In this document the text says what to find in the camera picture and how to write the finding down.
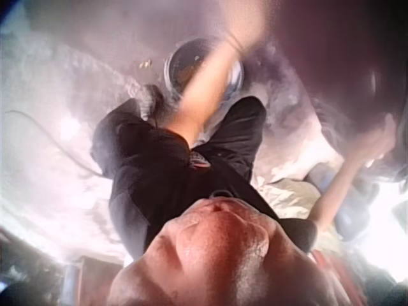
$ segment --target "metal bucket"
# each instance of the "metal bucket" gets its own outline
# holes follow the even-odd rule
[[[179,75],[185,69],[198,64],[215,47],[215,41],[196,38],[183,43],[164,64],[164,81],[171,96],[177,100],[182,97],[185,84],[180,84]],[[234,63],[229,73],[223,101],[228,101],[240,92],[244,81],[244,67],[241,62]]]

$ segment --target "cable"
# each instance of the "cable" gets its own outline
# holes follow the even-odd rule
[[[62,145],[58,143],[57,140],[55,140],[52,135],[40,124],[38,121],[34,118],[32,118],[30,115],[20,112],[19,110],[9,110],[8,112],[4,112],[4,114],[17,114],[20,116],[23,116],[24,118],[28,119],[31,121],[63,154],[65,154],[66,157],[68,157],[71,161],[73,161],[78,167],[81,169],[89,172],[92,175],[95,175],[96,177],[104,177],[102,174],[84,166],[82,163],[80,163],[74,156],[72,156]]]

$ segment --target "light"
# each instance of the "light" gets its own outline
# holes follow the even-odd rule
[[[68,116],[61,121],[61,140],[64,142],[70,141],[81,128],[80,123],[74,118]]]
[[[369,263],[386,270],[397,282],[408,277],[408,237],[392,208],[406,197],[400,194],[399,184],[380,184],[370,206],[368,235],[359,248]]]

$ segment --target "black shirt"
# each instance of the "black shirt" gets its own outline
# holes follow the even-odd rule
[[[154,128],[132,113],[116,110],[102,120],[94,135],[92,156],[104,175],[113,179],[110,215],[133,259],[143,255],[167,221],[219,190],[277,220],[304,252],[311,250],[316,239],[313,222],[279,219],[220,156],[200,152],[200,148],[191,152],[179,135]]]

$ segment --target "man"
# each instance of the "man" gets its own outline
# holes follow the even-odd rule
[[[266,0],[226,1],[228,34],[158,129],[133,99],[99,124],[92,156],[113,179],[112,221],[135,262],[113,282],[110,305],[336,305],[307,257],[365,161],[392,149],[395,125],[363,135],[307,220],[279,219],[249,180],[265,109],[234,106],[211,140],[193,148],[217,110],[233,63],[265,35]]]

